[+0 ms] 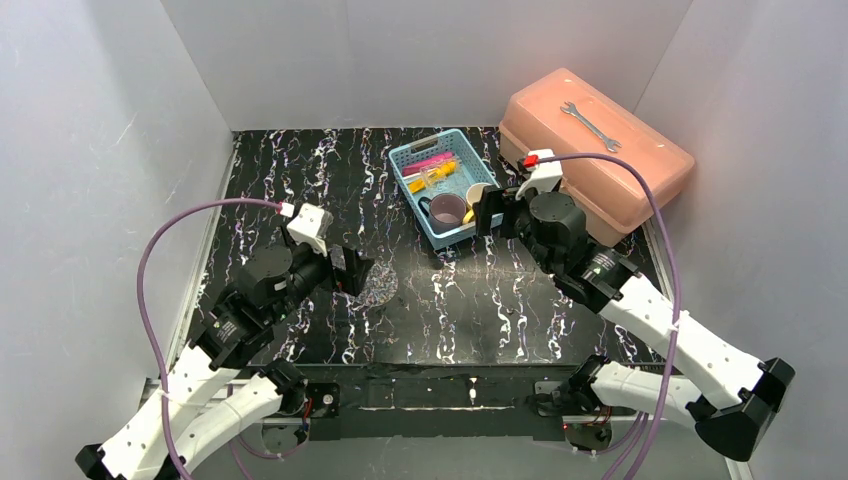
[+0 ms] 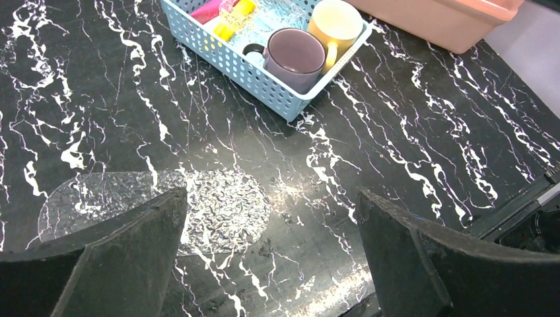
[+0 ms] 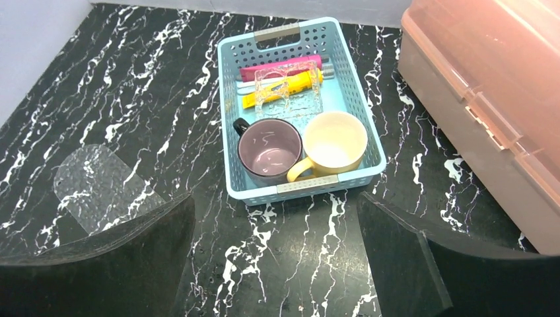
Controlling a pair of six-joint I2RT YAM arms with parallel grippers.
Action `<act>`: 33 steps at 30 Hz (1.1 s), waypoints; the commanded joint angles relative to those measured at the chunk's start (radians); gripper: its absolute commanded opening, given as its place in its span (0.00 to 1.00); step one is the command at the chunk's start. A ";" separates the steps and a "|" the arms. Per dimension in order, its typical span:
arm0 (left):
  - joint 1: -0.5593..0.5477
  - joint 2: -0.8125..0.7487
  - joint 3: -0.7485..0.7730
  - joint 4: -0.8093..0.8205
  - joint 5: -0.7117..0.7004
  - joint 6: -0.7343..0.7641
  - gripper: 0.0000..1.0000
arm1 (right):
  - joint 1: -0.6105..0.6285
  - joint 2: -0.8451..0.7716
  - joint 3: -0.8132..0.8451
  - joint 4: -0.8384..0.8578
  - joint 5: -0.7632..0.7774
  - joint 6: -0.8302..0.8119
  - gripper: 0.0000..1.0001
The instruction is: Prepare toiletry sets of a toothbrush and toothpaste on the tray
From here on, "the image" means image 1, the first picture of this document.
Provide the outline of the purple mug black rim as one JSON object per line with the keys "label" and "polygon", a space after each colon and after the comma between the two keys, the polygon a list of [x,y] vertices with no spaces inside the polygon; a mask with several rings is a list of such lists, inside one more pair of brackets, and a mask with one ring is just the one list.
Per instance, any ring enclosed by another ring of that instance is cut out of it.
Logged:
{"label": "purple mug black rim", "polygon": [[459,228],[467,213],[465,200],[452,193],[438,194],[433,198],[422,197],[417,205],[435,234]]}

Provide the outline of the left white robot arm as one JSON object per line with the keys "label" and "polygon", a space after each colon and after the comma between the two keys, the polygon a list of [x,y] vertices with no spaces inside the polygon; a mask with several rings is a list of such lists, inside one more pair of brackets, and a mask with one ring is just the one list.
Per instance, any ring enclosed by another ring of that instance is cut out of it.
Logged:
{"label": "left white robot arm", "polygon": [[157,388],[127,424],[75,457],[89,479],[176,479],[263,417],[296,415],[308,399],[308,380],[278,359],[261,367],[232,396],[208,401],[274,338],[274,329],[318,287],[359,295],[374,264],[344,247],[343,265],[303,244],[254,252],[218,296]]}

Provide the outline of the yellow mug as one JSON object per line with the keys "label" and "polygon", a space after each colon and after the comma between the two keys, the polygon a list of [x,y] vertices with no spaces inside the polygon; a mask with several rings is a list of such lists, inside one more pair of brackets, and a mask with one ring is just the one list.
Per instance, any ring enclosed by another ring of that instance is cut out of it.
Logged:
{"label": "yellow mug", "polygon": [[474,213],[474,205],[479,203],[484,189],[488,186],[488,183],[475,183],[472,184],[465,193],[465,200],[467,205],[467,212],[463,217],[462,224],[470,224],[475,219]]}

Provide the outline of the blue plastic basket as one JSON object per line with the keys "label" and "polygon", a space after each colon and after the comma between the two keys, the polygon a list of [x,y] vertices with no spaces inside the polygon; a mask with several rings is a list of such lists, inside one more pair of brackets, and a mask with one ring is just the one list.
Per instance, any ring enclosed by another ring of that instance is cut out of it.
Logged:
{"label": "blue plastic basket", "polygon": [[[456,170],[445,179],[436,180],[430,187],[412,192],[408,175],[403,170],[414,164],[431,159],[440,154],[450,154],[456,163]],[[455,194],[465,200],[467,190],[475,184],[485,183],[500,187],[494,170],[477,154],[465,134],[453,128],[430,135],[421,140],[408,143],[389,151],[389,163],[400,186],[401,193],[411,206],[413,214],[434,250],[441,250],[475,236],[472,223],[457,226],[451,230],[437,232],[427,208],[435,202],[438,194]]]}

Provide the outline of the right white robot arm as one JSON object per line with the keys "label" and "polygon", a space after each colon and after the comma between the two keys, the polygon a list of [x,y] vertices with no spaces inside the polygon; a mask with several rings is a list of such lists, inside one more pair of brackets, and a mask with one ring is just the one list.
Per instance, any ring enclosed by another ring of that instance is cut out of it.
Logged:
{"label": "right white robot arm", "polygon": [[478,232],[501,216],[501,235],[520,240],[565,297],[664,351],[672,365],[665,376],[593,354],[558,387],[534,395],[540,410],[650,412],[661,404],[663,418],[693,428],[724,457],[752,457],[794,380],[792,366],[733,347],[675,307],[633,262],[589,238],[584,212],[564,193],[487,187],[473,211]]}

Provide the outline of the clear glass tray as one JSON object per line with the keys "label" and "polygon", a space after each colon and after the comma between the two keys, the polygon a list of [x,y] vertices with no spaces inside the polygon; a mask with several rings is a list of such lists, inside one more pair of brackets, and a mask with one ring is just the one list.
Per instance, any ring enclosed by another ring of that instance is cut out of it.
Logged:
{"label": "clear glass tray", "polygon": [[380,307],[397,295],[399,280],[396,270],[388,262],[376,262],[370,269],[362,292],[347,297],[349,311],[359,312],[366,308]]}

